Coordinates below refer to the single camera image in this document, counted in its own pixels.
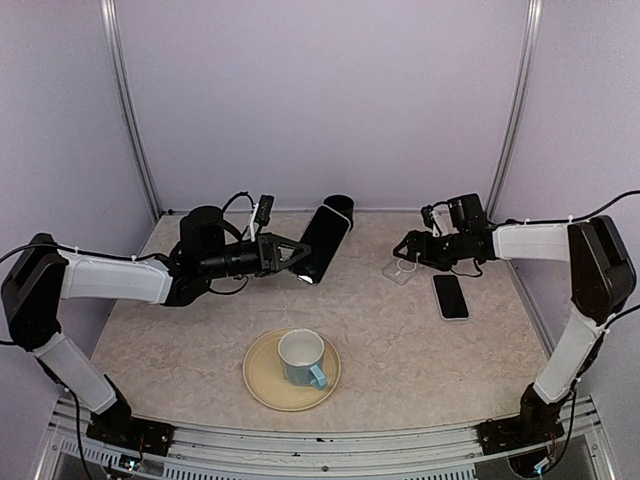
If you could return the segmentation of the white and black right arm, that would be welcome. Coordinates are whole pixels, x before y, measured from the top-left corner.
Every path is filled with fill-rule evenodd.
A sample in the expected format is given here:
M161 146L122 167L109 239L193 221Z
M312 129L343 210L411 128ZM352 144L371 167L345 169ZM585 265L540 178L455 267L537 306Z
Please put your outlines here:
M582 217L494 224L478 194L444 201L447 231L437 207L421 210L424 230L411 230L393 249L395 257L447 272L461 260L563 262L570 267L569 320L547 366L532 389L546 405L569 394L589 368L603 336L622 317L637 284L636 270L613 219L597 210Z

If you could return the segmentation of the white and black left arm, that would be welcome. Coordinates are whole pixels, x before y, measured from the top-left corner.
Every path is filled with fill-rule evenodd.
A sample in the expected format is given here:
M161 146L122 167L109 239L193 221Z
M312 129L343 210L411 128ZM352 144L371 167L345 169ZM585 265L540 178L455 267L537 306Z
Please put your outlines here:
M93 254L40 233L15 250L17 261L1 285L12 344L36 359L89 408L121 445L140 434L137 418L107 377L62 331L59 303L74 298L134 300L184 307L209 292L212 281L269 276L309 256L309 245L271 234L242 232L221 208L201 206L182 218L168 255Z

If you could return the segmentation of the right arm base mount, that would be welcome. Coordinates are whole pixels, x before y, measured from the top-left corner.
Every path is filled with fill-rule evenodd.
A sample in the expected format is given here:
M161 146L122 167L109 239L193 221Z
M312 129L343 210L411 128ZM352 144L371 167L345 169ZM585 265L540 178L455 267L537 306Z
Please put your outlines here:
M488 419L475 429L484 455L540 444L564 435L560 412L569 394L555 403L547 404L530 384L520 399L515 416Z

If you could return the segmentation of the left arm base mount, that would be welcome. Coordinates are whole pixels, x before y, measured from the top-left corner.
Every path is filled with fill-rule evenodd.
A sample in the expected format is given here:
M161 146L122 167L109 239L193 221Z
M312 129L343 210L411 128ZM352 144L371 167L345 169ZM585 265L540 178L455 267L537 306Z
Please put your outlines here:
M105 444L162 457L168 455L175 427L123 412L91 413L88 438Z

